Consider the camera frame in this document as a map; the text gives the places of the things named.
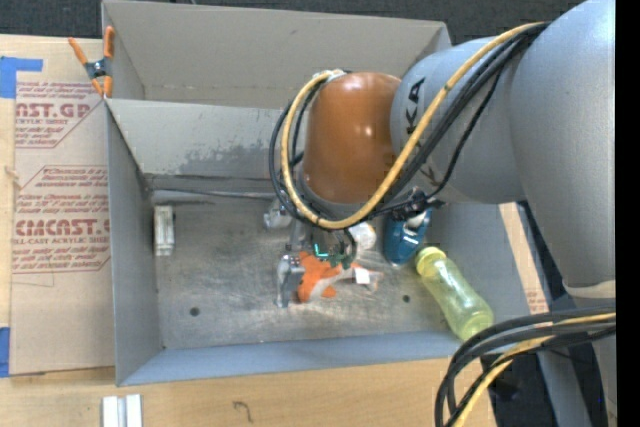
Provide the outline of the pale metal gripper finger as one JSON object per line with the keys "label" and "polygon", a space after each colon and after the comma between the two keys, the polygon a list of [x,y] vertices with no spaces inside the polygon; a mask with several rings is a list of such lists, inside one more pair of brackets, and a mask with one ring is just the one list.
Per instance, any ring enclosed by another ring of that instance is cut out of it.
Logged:
{"label": "pale metal gripper finger", "polygon": [[299,255],[284,255],[281,257],[277,268],[277,296],[275,304],[279,308],[287,308],[297,291],[305,273]]}

